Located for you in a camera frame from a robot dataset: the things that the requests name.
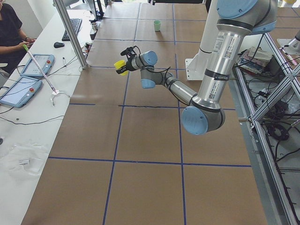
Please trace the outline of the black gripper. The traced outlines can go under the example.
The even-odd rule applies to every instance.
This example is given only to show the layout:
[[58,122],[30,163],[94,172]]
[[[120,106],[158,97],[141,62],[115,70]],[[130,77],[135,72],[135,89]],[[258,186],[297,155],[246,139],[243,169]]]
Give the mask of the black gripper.
[[126,75],[127,74],[127,70],[128,71],[133,71],[132,61],[127,60],[126,61],[126,69],[125,68],[120,68],[120,69],[117,69],[116,72],[119,75]]

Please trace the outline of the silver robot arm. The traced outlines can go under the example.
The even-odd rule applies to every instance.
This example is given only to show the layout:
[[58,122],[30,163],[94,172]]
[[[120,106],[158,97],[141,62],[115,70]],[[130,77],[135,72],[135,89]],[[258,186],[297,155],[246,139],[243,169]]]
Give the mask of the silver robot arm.
[[126,60],[115,62],[116,72],[126,75],[140,71],[145,89],[165,86],[186,108],[182,112],[182,125],[191,134],[202,135],[219,129],[225,122],[220,98],[245,36],[264,34],[275,28],[278,3],[275,0],[214,0],[209,13],[216,13],[214,23],[217,35],[212,39],[212,52],[203,74],[198,92],[183,84],[167,71],[155,71],[158,60],[153,51],[135,53],[128,47],[121,55]]

